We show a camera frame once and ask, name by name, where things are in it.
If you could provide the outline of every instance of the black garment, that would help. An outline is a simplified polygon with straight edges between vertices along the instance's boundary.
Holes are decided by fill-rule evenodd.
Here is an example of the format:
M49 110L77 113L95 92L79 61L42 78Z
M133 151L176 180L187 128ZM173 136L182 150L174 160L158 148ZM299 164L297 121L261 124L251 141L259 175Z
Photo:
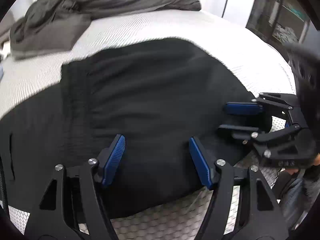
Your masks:
M12 134L9 204L30 211L57 163L81 165L116 134L125 136L126 150L103 194L111 218L185 196L201 187L188 139L198 136L208 150L235 164L246 153L243 146L228 144L215 130L226 122L247 123L225 115L223 106L252 98L221 62L179 39L106 49L63 65L60 84L0 121L6 134L0 152L9 162L10 151L2 145Z
M32 57L70 50L91 20L157 9L199 11L198 0L37 0L10 30L11 54Z

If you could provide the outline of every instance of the blue rubber pad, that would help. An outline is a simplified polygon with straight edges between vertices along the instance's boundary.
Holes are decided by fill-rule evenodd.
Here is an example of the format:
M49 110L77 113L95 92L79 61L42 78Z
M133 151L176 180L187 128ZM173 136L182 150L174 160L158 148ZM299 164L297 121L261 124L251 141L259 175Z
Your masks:
M189 139L189 151L190 151L193 163L195 164L195 167L202 185L206 186L208 189L211 189L213 186L213 183L210 179L211 177L210 168L206 163L200 148L202 147L198 146L194 138L191 137Z
M110 157L104 166L103 171L103 179L102 179L102 186L107 187L110 185L113 181L113 178L116 174L116 170L119 166L119 163L121 161L122 155L124 153L125 149L125 138L123 135L120 136L118 139L118 142L114 146L113 149L109 149L111 152Z
M224 108L227 114L236 115L256 115L263 112L263 108L258 104L226 104Z

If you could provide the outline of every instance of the silver bolt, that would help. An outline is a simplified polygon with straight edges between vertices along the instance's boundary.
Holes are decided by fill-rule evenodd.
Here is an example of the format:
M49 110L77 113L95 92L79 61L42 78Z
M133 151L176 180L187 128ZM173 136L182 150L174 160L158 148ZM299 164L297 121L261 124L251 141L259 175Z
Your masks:
M55 166L55 170L56 171L61 171L63 169L63 165L62 164L57 164L56 166Z
M259 135L259 134L258 134L257 132L253 132L253 133L251 134L251 137L252 137L252 138L257 138L258 135Z
M218 164L219 166L224 166L224 165L226 164L226 161L225 161L225 160L222 160L222 159L218 159L218 160L217 160L217 164Z
M256 172L256 171L259 170L259 168L258 168L258 166L256 166L256 165L251 165L251 166L250 166L250 170Z
M271 157L271 151L269 149L266 149L263 153L263 155L266 157L266 158L270 158Z
M97 159L92 158L92 159L88 160L88 163L89 163L90 165L94 165L94 164L97 163Z

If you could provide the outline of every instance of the crumpled blanket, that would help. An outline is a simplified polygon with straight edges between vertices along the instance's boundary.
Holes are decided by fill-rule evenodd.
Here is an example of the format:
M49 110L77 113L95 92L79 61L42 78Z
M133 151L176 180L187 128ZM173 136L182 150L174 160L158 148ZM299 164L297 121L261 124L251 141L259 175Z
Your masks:
M157 9L199 11L198 0L37 0L10 30L14 58L72 49L92 20Z

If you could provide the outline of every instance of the white bed sheet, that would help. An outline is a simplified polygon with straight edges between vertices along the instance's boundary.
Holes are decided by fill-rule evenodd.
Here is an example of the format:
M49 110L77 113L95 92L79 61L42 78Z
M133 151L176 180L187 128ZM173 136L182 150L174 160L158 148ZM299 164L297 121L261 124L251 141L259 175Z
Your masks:
M109 17L93 21L68 52L26 60L7 58L1 63L0 119L17 104L60 81L61 65L107 48L118 48L167 37L188 40L220 60L255 96L259 92L295 94L294 77L282 56L249 30L222 18L194 11L166 10ZM284 121L274 118L273 130ZM237 166L258 164L249 155ZM276 169L261 168L269 185ZM212 192L205 189L173 203L147 209L134 216L112 220L120 240L173 238L193 240L207 210ZM234 227L239 187L234 187L225 233ZM10 207L13 223L24 232L29 213Z

